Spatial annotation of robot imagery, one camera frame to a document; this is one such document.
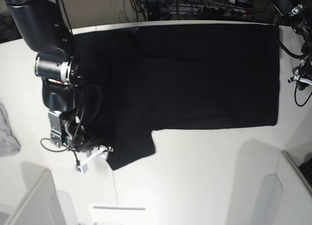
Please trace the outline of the black T-shirt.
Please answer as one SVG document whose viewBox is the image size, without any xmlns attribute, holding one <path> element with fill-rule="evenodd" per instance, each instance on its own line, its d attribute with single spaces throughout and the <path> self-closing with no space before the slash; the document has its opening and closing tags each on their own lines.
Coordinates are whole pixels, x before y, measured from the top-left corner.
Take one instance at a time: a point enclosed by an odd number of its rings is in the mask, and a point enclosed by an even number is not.
<svg viewBox="0 0 312 225">
<path fill-rule="evenodd" d="M 145 26 L 76 36 L 87 132 L 112 170 L 156 151 L 152 132 L 274 126 L 279 46 L 271 25 Z"/>
</svg>

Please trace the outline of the grey cloth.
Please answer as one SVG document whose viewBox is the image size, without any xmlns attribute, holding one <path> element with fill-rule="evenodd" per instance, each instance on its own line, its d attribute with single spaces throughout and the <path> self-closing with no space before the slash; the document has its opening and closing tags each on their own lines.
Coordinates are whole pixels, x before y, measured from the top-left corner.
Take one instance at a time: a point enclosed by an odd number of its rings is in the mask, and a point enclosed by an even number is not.
<svg viewBox="0 0 312 225">
<path fill-rule="evenodd" d="M 0 156 L 15 155 L 20 149 L 20 143 L 12 132 L 4 105 L 0 104 Z"/>
</svg>

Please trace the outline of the black keyboard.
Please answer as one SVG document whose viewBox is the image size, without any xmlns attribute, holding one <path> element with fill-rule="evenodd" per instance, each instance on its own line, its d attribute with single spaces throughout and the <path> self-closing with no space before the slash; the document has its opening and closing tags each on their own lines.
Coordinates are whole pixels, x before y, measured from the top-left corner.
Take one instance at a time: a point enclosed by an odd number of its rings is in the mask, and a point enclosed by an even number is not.
<svg viewBox="0 0 312 225">
<path fill-rule="evenodd" d="M 299 166 L 300 171 L 303 173 L 305 179 L 309 183 L 310 186 L 312 186 L 312 160 L 309 160 L 308 162 L 302 163 Z"/>
</svg>

